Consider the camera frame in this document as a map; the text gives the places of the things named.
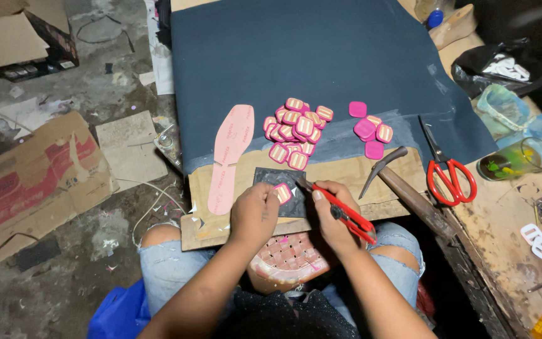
fingernail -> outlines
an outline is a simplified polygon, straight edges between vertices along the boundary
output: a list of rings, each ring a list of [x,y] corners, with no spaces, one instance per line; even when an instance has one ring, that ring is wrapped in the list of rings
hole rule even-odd
[[[323,193],[321,193],[320,191],[312,191],[312,199],[314,201],[323,199]]]

hand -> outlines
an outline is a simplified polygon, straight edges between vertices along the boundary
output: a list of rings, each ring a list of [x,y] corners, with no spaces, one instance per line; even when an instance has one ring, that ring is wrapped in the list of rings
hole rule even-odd
[[[231,209],[231,242],[256,247],[268,242],[277,225],[279,199],[273,185],[257,183],[247,188]]]
[[[361,214],[361,208],[343,184],[335,181],[317,181],[315,184],[334,194],[341,202]],[[361,249],[359,238],[352,234],[342,221],[334,219],[332,213],[329,212],[330,203],[323,193],[313,191],[312,199],[315,201],[315,209],[319,215],[321,235],[334,250],[338,259],[342,261],[350,254],[359,251]]]

hammer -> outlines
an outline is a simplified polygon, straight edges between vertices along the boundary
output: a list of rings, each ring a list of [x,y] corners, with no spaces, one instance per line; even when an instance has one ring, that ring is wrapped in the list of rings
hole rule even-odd
[[[407,155],[407,152],[404,146],[400,146],[378,161],[372,167],[372,172],[369,174],[365,186],[363,186],[359,199],[365,195],[373,178],[377,175],[435,234],[448,241],[455,236],[455,227],[451,226],[449,221],[436,207],[404,181],[403,178],[386,166],[392,160]]]

woven seat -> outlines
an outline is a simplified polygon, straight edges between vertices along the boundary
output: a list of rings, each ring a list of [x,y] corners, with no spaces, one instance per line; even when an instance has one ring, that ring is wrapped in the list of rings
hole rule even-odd
[[[329,269],[330,264],[313,246],[309,233],[301,232],[269,239],[246,271],[254,289],[268,294],[277,289],[287,292]]]

hammer head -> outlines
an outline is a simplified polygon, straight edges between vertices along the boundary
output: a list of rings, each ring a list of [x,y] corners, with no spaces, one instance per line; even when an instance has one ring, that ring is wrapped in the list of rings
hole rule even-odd
[[[365,181],[365,186],[363,186],[363,190],[361,191],[361,194],[359,195],[359,200],[362,199],[362,197],[365,195],[365,192],[367,192],[367,189],[369,188],[369,184],[372,183],[373,178],[380,173],[381,170],[386,167],[392,160],[395,160],[396,158],[400,158],[402,156],[407,155],[408,151],[405,146],[400,146],[396,150],[390,152],[387,156],[382,158],[380,161],[378,161],[373,167],[372,172],[367,177],[367,181]]]

